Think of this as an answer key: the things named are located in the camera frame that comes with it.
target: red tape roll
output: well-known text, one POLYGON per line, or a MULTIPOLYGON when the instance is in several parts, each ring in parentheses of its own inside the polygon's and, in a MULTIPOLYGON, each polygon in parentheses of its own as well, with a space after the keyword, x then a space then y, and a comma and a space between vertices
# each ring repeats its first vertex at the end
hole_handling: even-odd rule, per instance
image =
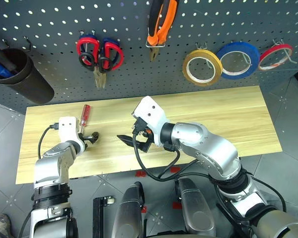
POLYGON ((272 48, 270 48, 269 50, 265 51, 261 55, 261 57, 259 59, 258 69, 261 70, 261 71, 267 71, 267 70, 276 68, 276 67, 282 65, 283 63, 285 63, 288 60, 288 56, 287 55, 285 57, 283 57, 280 61, 278 61, 278 62, 276 62, 274 64, 271 64, 270 66, 260 66, 260 64, 263 62, 263 60, 266 57, 270 56, 271 54, 275 53, 276 51, 283 51, 283 50, 288 51, 288 55, 289 56, 291 56, 292 53, 293 53, 293 48, 292 48, 291 45, 280 44, 280 45, 273 46, 272 48))

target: pliers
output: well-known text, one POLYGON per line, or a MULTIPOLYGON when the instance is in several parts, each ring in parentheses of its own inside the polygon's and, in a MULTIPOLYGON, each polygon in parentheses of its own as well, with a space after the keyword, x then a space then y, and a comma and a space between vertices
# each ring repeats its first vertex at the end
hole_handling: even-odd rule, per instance
POLYGON ((154 61, 159 53, 159 48, 165 46, 168 32, 177 13, 178 5, 179 0, 153 0, 150 9, 146 42, 146 46, 150 48, 150 61, 154 61), (167 2, 169 2, 168 11, 162 27, 158 29, 163 5, 166 5, 167 2))

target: black cylindrical holder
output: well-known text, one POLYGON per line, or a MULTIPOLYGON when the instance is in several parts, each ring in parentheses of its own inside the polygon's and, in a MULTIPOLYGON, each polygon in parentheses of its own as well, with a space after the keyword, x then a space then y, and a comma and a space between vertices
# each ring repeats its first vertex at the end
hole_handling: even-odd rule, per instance
POLYGON ((22 50, 4 49, 3 52, 17 65, 16 75, 10 78, 0 76, 0 84, 7 86, 37 104, 49 102, 54 90, 35 68, 32 59, 22 50))

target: blue tape roll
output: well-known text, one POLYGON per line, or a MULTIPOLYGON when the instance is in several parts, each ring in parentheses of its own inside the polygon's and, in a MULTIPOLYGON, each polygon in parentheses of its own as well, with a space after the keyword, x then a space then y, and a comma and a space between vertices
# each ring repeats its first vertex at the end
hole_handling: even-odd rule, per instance
POLYGON ((221 60, 223 56, 227 53, 231 53, 234 51, 243 52, 248 55, 250 58, 250 67, 243 73, 238 75, 230 75, 227 70, 223 68, 222 77, 227 79, 241 79, 247 76, 250 76, 256 69, 259 64, 259 52, 257 48, 249 43, 245 42, 233 42, 223 46, 218 52, 217 57, 221 60))

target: red scissors handle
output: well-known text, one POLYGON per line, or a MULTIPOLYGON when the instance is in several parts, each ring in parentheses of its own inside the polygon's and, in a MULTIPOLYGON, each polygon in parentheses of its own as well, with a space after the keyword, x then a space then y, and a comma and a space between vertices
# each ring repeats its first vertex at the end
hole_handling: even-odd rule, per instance
MULTIPOLYGON (((99 49, 99 42, 98 42, 98 40, 96 40, 95 38, 92 38, 92 37, 82 37, 82 38, 80 38, 78 40, 77 45, 76 45, 76 50, 77 50, 78 55, 80 55, 81 53, 85 52, 85 51, 82 51, 82 48, 85 49, 84 44, 92 44, 93 45, 94 61, 95 61, 95 63, 97 63, 97 61, 98 61, 98 49, 99 49)), ((89 62, 86 59, 83 60, 83 62, 86 65, 91 65, 91 62, 89 62)))
MULTIPOLYGON (((119 62, 115 66, 113 66, 113 68, 111 69, 111 71, 113 71, 113 70, 119 68, 123 64, 123 62, 124 62, 124 53, 121 50, 121 48, 119 46, 117 46, 116 44, 111 43, 111 42, 106 42, 106 44, 105 44, 105 57, 107 57, 109 59, 110 59, 110 49, 115 50, 120 56, 119 62)), ((104 67, 104 69, 107 69, 108 66, 109 66, 108 61, 106 60, 104 62, 103 67, 104 67)))

